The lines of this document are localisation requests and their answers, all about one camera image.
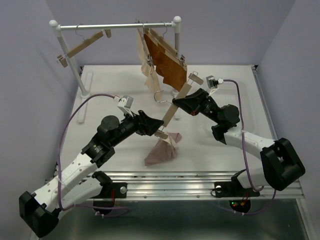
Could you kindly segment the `aluminium mounting rail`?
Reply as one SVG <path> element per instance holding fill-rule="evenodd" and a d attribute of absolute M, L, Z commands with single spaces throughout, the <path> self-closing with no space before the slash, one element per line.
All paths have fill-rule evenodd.
<path fill-rule="evenodd" d="M 114 156 L 99 168 L 114 182 L 127 184 L 126 201 L 211 200 L 216 183 L 243 169 L 240 155 L 179 156 L 153 166 L 145 166 L 142 157 Z"/>

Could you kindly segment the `empty wooden clip hanger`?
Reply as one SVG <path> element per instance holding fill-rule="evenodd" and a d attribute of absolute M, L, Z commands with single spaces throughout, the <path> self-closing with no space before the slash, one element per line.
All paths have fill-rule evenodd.
<path fill-rule="evenodd" d="M 93 43 L 95 43 L 97 40 L 101 39 L 103 36 L 107 38 L 111 38 L 112 32 L 111 29 L 103 29 L 99 32 L 96 32 L 95 34 L 91 35 L 88 38 L 84 38 L 83 41 L 69 50 L 64 55 L 58 55 L 57 56 L 57 62 L 59 62 L 64 68 L 68 66 L 67 58 L 71 59 L 81 51 L 83 51 L 85 48 L 89 47 Z"/>

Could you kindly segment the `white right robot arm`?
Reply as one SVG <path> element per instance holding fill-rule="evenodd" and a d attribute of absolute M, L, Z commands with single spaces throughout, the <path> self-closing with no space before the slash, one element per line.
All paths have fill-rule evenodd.
<path fill-rule="evenodd" d="M 191 116 L 202 114 L 216 124 L 212 126 L 215 140 L 242 150 L 261 161 L 261 167 L 238 172 L 230 182 L 231 192 L 242 195 L 248 189 L 270 186 L 282 191 L 306 173 L 292 143 L 286 138 L 268 139 L 243 130 L 239 108 L 228 104 L 219 107 L 215 100 L 200 88 L 183 98 L 174 98 L 173 104 Z"/>

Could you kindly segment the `white clothes rack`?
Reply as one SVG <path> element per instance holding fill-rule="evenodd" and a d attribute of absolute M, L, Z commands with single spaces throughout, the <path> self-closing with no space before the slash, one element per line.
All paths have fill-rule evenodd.
<path fill-rule="evenodd" d="M 87 107 L 88 103 L 85 102 L 91 95 L 91 85 L 93 78 L 86 78 L 82 81 L 78 67 L 73 60 L 73 57 L 83 51 L 85 48 L 89 47 L 97 40 L 102 37 L 111 38 L 113 29 L 141 29 L 143 31 L 147 29 L 155 28 L 173 28 L 174 29 L 174 49 L 179 51 L 180 47 L 180 32 L 181 32 L 181 22 L 182 18 L 180 16 L 175 16 L 171 22 L 135 22 L 135 23 L 114 23 L 114 24 L 78 24 L 78 25 L 61 25 L 54 19 L 49 21 L 49 26 L 53 29 L 55 36 L 60 44 L 63 54 L 57 57 L 57 62 L 59 62 L 63 67 L 70 67 L 78 87 L 80 89 L 81 102 Z M 98 32 L 93 34 L 88 38 L 83 38 L 82 42 L 79 43 L 72 49 L 68 49 L 65 39 L 63 37 L 63 31 L 77 31 L 80 30 L 97 30 Z"/>

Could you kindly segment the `wooden clip hanger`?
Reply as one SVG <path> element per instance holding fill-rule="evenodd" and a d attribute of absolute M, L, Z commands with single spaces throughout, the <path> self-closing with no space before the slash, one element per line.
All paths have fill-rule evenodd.
<path fill-rule="evenodd" d="M 198 76 L 198 74 L 199 73 L 196 72 L 196 71 L 193 71 L 192 73 L 189 74 L 187 82 L 183 85 L 181 90 L 178 92 L 178 94 L 174 98 L 175 100 L 176 99 L 182 99 L 182 98 L 184 98 L 184 97 L 186 97 L 188 95 L 189 91 L 192 88 L 192 83 L 189 83 L 190 80 L 192 82 L 197 83 L 200 86 L 204 83 L 204 81 Z M 174 117 L 174 115 L 175 115 L 175 113 L 177 112 L 178 109 L 179 109 L 179 107 L 171 102 L 171 106 L 169 107 L 169 109 L 165 113 L 164 117 L 162 118 L 162 120 L 163 120 L 163 125 L 162 125 L 163 128 L 166 128 L 168 126 L 168 124 L 170 123 L 170 121 L 172 120 L 172 118 Z M 167 134 L 165 134 L 160 129 L 158 129 L 155 132 L 154 135 L 156 137 L 159 137 L 159 138 L 163 139 L 163 140 L 167 139 Z"/>
<path fill-rule="evenodd" d="M 67 58 L 71 59 L 81 51 L 83 51 L 85 48 L 89 47 L 93 43 L 95 43 L 97 40 L 101 39 L 103 36 L 107 38 L 111 38 L 112 32 L 111 29 L 103 29 L 99 32 L 96 32 L 95 34 L 91 35 L 88 38 L 84 38 L 83 41 L 69 50 L 64 55 L 58 55 L 57 56 L 57 62 L 59 62 L 64 68 L 68 66 Z"/>

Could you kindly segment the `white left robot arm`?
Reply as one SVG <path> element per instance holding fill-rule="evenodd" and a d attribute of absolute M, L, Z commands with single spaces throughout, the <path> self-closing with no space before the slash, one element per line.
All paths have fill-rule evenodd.
<path fill-rule="evenodd" d="M 85 207 L 89 198 L 106 197 L 113 191 L 111 178 L 98 169 L 115 154 L 115 146 L 134 133 L 152 136 L 163 124 L 142 110 L 126 114 L 123 120 L 104 117 L 90 142 L 64 170 L 41 188 L 19 197 L 20 217 L 38 238 L 47 236 L 70 209 Z"/>

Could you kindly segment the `white plastic basket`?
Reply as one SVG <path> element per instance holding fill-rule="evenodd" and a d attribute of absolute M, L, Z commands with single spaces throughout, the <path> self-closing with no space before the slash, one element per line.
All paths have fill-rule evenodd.
<path fill-rule="evenodd" d="M 241 123 L 240 134 L 242 135 L 244 133 L 245 121 L 243 116 L 243 101 L 239 83 L 233 79 L 220 79 L 220 82 L 232 83 L 235 85 L 238 103 L 238 105 L 226 104 L 223 106 L 219 106 L 212 97 L 213 94 L 209 95 L 213 98 L 213 100 L 219 107 L 219 111 L 217 114 L 218 120 L 213 120 L 216 125 L 211 127 L 212 134 L 217 141 L 226 145 L 225 134 L 228 133 L 230 129 L 236 128 L 238 123 Z"/>

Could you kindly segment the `pink underwear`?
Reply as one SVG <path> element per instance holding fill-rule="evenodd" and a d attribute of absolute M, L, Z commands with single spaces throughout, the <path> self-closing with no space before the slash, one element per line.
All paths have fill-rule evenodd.
<path fill-rule="evenodd" d="M 163 137 L 157 138 L 157 143 L 144 158 L 146 167 L 172 161 L 178 156 L 178 143 L 182 140 L 180 133 L 165 132 Z"/>

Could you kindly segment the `beige underwear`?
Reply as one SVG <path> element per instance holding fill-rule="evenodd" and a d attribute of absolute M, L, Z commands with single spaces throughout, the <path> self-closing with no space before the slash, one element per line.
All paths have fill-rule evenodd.
<path fill-rule="evenodd" d="M 149 73 L 148 76 L 146 76 L 146 80 L 144 84 L 155 94 L 156 92 L 159 92 L 161 90 L 158 75 L 156 73 L 155 66 L 152 70 L 152 72 Z"/>

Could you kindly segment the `brown underwear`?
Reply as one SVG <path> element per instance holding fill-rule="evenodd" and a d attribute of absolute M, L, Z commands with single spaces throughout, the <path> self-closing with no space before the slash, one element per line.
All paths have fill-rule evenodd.
<path fill-rule="evenodd" d="M 167 57 L 163 52 L 151 47 L 151 53 L 155 54 L 155 71 L 163 77 L 163 83 L 170 85 L 178 92 L 187 81 L 187 68 L 177 64 L 175 61 Z"/>

